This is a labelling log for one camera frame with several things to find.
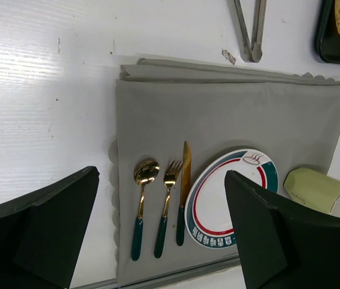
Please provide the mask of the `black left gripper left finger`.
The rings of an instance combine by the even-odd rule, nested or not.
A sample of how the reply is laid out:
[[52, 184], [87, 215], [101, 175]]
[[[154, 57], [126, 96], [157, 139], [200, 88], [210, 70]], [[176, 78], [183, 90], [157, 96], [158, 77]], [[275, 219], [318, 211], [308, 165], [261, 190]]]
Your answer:
[[69, 288], [99, 172], [87, 166], [0, 204], [0, 288]]

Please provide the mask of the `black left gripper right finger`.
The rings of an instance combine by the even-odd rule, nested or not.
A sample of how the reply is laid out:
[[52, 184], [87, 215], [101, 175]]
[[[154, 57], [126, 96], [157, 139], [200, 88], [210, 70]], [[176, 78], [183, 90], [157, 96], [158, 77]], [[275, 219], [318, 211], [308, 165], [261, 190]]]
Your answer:
[[340, 288], [340, 218], [234, 170], [224, 187], [247, 288]]

